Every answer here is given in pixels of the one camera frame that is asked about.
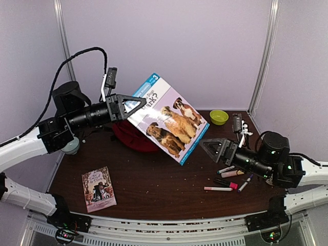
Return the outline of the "pink white marker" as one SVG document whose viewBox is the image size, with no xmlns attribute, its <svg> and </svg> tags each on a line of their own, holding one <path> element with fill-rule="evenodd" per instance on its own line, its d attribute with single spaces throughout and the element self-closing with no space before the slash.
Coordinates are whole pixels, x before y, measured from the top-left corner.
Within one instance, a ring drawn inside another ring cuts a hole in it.
<svg viewBox="0 0 328 246">
<path fill-rule="evenodd" d="M 224 191 L 224 192 L 230 192 L 233 189 L 232 188 L 225 188 L 225 187 L 204 187 L 205 191 Z"/>
</svg>

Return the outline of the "lime green bowl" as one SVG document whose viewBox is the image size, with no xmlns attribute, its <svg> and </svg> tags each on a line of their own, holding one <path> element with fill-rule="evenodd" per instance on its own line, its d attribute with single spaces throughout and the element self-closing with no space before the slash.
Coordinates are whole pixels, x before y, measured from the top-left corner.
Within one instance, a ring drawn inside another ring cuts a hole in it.
<svg viewBox="0 0 328 246">
<path fill-rule="evenodd" d="M 210 112 L 210 119 L 213 124 L 222 126 L 228 121 L 229 115 L 223 110 L 212 110 Z"/>
</svg>

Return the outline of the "red backpack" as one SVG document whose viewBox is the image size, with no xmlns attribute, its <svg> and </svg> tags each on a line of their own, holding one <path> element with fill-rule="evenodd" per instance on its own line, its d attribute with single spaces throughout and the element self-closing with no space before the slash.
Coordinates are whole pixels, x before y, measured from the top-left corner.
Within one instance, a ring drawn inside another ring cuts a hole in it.
<svg viewBox="0 0 328 246">
<path fill-rule="evenodd" d="M 112 125 L 112 130 L 118 140 L 134 151 L 143 153 L 160 151 L 158 145 L 149 140 L 127 120 L 114 123 Z"/>
</svg>

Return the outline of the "right aluminium frame post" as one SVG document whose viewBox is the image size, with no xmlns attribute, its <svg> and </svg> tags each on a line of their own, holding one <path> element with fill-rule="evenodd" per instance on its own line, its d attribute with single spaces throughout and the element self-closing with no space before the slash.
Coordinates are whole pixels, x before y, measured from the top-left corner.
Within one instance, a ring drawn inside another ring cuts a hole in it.
<svg viewBox="0 0 328 246">
<path fill-rule="evenodd" d="M 248 109 L 248 113 L 251 116 L 255 116 L 256 114 L 256 109 L 258 108 L 260 98 L 264 89 L 267 72 L 269 71 L 269 60 L 274 49 L 275 36 L 277 31 L 279 7 L 280 7 L 279 0 L 271 1 L 270 15 L 269 15 L 266 38 L 264 42 L 263 54 L 262 54 L 261 63 L 256 79 L 255 88 Z"/>
</svg>

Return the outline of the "purple white marker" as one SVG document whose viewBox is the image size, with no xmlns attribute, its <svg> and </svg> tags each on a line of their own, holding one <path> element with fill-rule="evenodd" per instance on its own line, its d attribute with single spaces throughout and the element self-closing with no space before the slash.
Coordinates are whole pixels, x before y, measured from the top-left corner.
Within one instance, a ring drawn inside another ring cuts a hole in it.
<svg viewBox="0 0 328 246">
<path fill-rule="evenodd" d="M 250 175 L 247 180 L 240 186 L 240 188 L 237 190 L 238 193 L 241 193 L 245 187 L 250 183 L 250 181 L 252 180 L 254 174 Z"/>
</svg>

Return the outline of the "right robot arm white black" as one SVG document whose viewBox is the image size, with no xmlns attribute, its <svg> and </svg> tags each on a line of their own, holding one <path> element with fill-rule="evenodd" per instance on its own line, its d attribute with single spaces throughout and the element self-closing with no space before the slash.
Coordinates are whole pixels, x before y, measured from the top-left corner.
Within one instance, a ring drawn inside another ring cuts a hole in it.
<svg viewBox="0 0 328 246">
<path fill-rule="evenodd" d="M 290 152 L 289 140 L 276 132 L 261 134 L 255 151 L 227 138 L 203 139 L 199 144 L 215 163 L 235 166 L 275 187 L 315 185 L 314 189 L 301 193 L 272 197 L 263 214 L 266 226 L 274 226 L 282 216 L 327 204 L 327 162 Z"/>
</svg>

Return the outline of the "aluminium frame post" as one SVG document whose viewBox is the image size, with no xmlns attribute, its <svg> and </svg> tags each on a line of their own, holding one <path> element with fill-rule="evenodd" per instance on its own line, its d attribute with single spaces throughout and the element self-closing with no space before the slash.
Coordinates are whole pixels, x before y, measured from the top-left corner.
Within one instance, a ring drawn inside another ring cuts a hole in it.
<svg viewBox="0 0 328 246">
<path fill-rule="evenodd" d="M 258 108 L 260 98 L 264 89 L 267 72 L 269 71 L 269 60 L 274 49 L 275 36 L 277 31 L 279 7 L 280 7 L 279 0 L 271 1 L 270 15 L 269 15 L 266 38 L 264 42 L 263 54 L 262 54 L 261 63 L 256 79 L 255 88 L 248 109 L 248 113 L 251 116 L 255 116 L 256 114 L 256 109 Z"/>
<path fill-rule="evenodd" d="M 61 0 L 54 0 L 53 3 L 54 3 L 55 17 L 56 17 L 59 35 L 60 35 L 60 39 L 61 39 L 61 45 L 63 48 L 64 58 L 68 59 L 71 56 L 71 53 L 69 50 L 69 43 L 68 43 L 68 38 L 67 38 L 67 33 L 66 33 L 66 28 L 65 28 L 62 2 L 61 2 Z M 66 65 L 66 67 L 67 67 L 69 78 L 71 80 L 76 80 L 72 62 L 69 61 Z"/>
</svg>

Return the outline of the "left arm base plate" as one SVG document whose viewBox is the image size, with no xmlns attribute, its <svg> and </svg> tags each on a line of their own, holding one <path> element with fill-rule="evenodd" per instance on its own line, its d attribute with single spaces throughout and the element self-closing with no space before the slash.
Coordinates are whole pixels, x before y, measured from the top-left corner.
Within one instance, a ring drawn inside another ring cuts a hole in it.
<svg viewBox="0 0 328 246">
<path fill-rule="evenodd" d="M 91 217 L 74 213 L 68 215 L 46 216 L 46 219 L 47 223 L 53 225 L 55 228 L 69 230 L 74 233 L 87 233 L 92 222 Z"/>
</svg>

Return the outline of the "patterned mug orange inside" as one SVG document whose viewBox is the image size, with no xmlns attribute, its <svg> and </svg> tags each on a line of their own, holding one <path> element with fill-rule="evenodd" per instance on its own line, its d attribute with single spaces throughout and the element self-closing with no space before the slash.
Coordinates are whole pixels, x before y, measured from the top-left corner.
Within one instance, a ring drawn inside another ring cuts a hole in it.
<svg viewBox="0 0 328 246">
<path fill-rule="evenodd" d="M 269 179 L 265 181 L 268 185 L 273 186 L 273 176 L 271 176 Z"/>
</svg>

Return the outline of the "front aluminium rail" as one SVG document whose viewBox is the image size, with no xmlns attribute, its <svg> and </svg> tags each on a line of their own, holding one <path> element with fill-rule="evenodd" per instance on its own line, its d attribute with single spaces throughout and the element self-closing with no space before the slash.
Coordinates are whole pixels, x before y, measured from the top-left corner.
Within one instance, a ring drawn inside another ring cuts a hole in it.
<svg viewBox="0 0 328 246">
<path fill-rule="evenodd" d="M 245 217 L 236 215 L 190 220 L 134 220 L 89 215 L 88 232 L 78 232 L 68 245 L 319 245 L 305 211 L 290 222 L 270 228 L 282 230 L 282 241 L 267 243 L 270 229 L 248 230 Z M 61 245 L 57 228 L 43 215 L 29 212 L 17 245 Z"/>
</svg>

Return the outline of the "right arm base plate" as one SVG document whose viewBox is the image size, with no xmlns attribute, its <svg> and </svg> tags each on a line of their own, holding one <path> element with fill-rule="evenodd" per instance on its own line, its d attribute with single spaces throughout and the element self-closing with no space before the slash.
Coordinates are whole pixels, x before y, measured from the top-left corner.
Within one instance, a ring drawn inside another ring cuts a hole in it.
<svg viewBox="0 0 328 246">
<path fill-rule="evenodd" d="M 289 222 L 286 213 L 259 213 L 245 217 L 245 223 L 249 232 L 264 230 Z"/>
</svg>

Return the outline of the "beige highlighter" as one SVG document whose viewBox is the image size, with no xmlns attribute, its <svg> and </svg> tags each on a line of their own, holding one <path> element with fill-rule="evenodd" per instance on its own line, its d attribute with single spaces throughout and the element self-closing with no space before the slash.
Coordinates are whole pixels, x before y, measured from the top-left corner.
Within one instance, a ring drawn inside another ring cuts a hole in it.
<svg viewBox="0 0 328 246">
<path fill-rule="evenodd" d="M 234 176 L 239 176 L 243 175 L 244 171 L 242 170 L 234 170 L 234 171 L 228 171 L 228 172 L 223 172 L 221 173 L 222 178 L 228 178 L 228 177 L 234 177 Z"/>
</svg>

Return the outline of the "left aluminium frame post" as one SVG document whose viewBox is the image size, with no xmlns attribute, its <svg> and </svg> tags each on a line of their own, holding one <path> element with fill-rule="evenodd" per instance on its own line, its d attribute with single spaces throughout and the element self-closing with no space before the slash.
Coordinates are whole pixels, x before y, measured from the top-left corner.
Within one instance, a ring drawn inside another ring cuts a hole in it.
<svg viewBox="0 0 328 246">
<path fill-rule="evenodd" d="M 61 45 L 63 48 L 64 58 L 68 59 L 71 56 L 71 53 L 69 50 L 69 43 L 68 43 L 68 38 L 67 38 L 67 33 L 66 33 L 66 28 L 65 28 L 62 2 L 61 2 L 61 0 L 54 0 L 53 3 L 54 3 L 55 17 L 56 17 L 59 35 L 60 35 L 60 39 L 61 39 Z M 69 78 L 71 80 L 76 80 L 72 62 L 69 61 L 66 65 L 66 67 L 67 67 Z"/>
</svg>

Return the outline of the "dog book Why Dogs Bark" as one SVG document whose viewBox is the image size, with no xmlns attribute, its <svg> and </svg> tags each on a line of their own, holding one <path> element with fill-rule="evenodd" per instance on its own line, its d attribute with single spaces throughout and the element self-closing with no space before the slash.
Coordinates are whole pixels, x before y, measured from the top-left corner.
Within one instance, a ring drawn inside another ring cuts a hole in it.
<svg viewBox="0 0 328 246">
<path fill-rule="evenodd" d="M 153 73 L 133 94 L 146 104 L 128 121 L 180 165 L 210 124 L 161 76 Z"/>
</svg>

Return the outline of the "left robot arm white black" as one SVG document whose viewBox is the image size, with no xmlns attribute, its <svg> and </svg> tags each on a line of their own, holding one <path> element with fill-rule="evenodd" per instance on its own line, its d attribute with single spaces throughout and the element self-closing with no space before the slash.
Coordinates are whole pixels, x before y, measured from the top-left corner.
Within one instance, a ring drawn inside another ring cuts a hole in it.
<svg viewBox="0 0 328 246">
<path fill-rule="evenodd" d="M 37 123 L 27 134 L 1 144 L 1 201 L 53 217 L 63 228 L 68 228 L 74 217 L 63 197 L 22 186 L 6 176 L 4 170 L 33 157 L 63 149 L 74 140 L 79 130 L 86 127 L 126 120 L 145 106 L 146 100 L 107 94 L 101 102 L 92 104 L 76 81 L 59 86 L 51 97 L 57 108 L 54 117 Z"/>
</svg>

